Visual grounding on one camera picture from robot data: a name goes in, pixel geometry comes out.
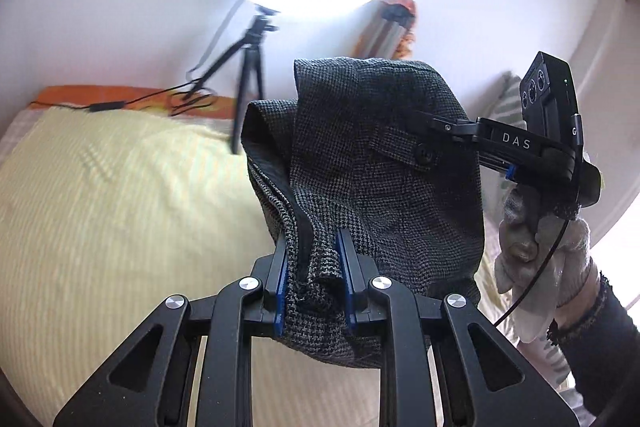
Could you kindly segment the right forearm dark sleeve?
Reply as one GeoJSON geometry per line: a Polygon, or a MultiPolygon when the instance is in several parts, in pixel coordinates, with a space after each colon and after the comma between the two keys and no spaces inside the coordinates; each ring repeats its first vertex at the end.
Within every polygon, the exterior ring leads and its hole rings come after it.
{"type": "Polygon", "coordinates": [[[552,324],[577,391],[597,426],[639,424],[639,331],[606,277],[593,306],[575,323],[552,324]]]}

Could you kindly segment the right hand in white glove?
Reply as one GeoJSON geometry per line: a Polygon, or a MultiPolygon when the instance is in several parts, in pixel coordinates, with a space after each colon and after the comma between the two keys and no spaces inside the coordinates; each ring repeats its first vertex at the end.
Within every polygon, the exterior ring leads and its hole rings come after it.
{"type": "Polygon", "coordinates": [[[499,293],[512,295],[515,334],[532,343],[555,323],[576,323],[599,291],[586,220],[565,221],[542,208],[541,196],[517,186],[504,202],[495,262],[499,293]]]}

